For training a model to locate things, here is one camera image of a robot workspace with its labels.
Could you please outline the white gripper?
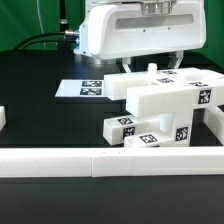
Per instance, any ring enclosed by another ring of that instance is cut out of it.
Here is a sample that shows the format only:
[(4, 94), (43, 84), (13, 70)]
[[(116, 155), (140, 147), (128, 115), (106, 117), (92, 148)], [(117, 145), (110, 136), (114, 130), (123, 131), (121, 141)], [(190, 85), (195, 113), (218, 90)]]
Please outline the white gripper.
[(167, 53), (178, 69), (184, 50), (206, 41), (204, 0), (93, 0), (88, 18), (88, 49), (101, 59), (121, 59), (130, 73), (131, 58)]

